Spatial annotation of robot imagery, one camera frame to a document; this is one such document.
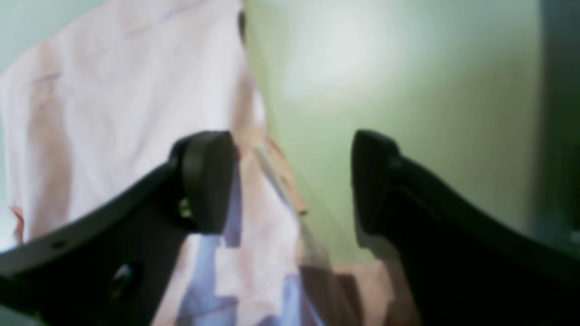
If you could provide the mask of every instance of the white fabric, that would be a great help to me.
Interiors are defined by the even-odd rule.
[[[103,205],[165,162],[177,139],[233,132],[240,161],[226,234],[184,243],[154,325],[321,323],[296,262],[300,221],[256,154],[266,116],[240,9],[235,0],[114,0],[2,77],[19,243]]]

